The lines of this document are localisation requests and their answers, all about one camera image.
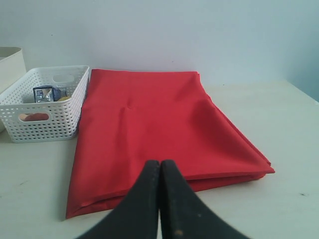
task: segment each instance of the basket rim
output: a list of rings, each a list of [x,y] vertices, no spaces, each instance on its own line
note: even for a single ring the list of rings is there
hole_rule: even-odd
[[[75,68],[75,67],[83,67],[85,68],[85,72],[80,80],[80,82],[83,80],[84,76],[86,74],[88,74],[90,67],[88,65],[74,65],[74,66],[50,66],[50,67],[37,67],[37,68],[32,68],[30,69],[24,76],[22,76],[20,79],[18,79],[16,82],[14,82],[10,87],[8,87],[7,89],[5,89],[2,93],[0,93],[0,100],[2,99],[3,95],[6,93],[6,91],[14,88],[16,85],[20,84],[22,81],[24,81],[24,77],[32,74],[34,71],[38,70],[38,69],[54,69],[54,68]],[[21,105],[23,105],[23,107],[34,107],[37,106],[38,107],[44,107],[44,106],[51,106],[51,105],[63,105],[66,104],[68,101],[72,100],[73,97],[71,96],[70,98],[64,100],[64,101],[56,101],[56,102],[41,102],[41,103],[24,103],[24,104],[11,104],[11,105],[2,105],[0,104],[0,109],[4,108],[4,107],[21,107]]]

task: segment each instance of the white wall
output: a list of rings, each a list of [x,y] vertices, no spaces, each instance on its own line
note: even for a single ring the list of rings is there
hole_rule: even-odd
[[[309,85],[296,75],[307,54],[319,58],[318,23],[319,0],[3,0],[0,45],[22,46],[27,68],[197,70],[204,83]]]

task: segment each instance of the table surface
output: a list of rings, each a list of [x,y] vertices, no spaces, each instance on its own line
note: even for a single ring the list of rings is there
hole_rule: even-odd
[[[205,89],[276,173],[200,198],[252,239],[317,238],[319,103],[285,81]],[[76,139],[14,144],[0,134],[0,238],[72,239],[108,214],[65,220],[75,146]]]

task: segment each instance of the red fabric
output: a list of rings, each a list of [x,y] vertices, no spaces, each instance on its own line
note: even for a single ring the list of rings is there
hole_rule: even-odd
[[[175,160],[195,191],[274,173],[214,105],[197,72],[93,70],[66,217],[117,206],[149,159]]]

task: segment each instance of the beige container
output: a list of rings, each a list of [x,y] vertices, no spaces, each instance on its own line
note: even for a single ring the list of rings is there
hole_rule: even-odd
[[[0,47],[0,94],[26,74],[22,49],[19,47]],[[0,121],[0,132],[4,125]]]

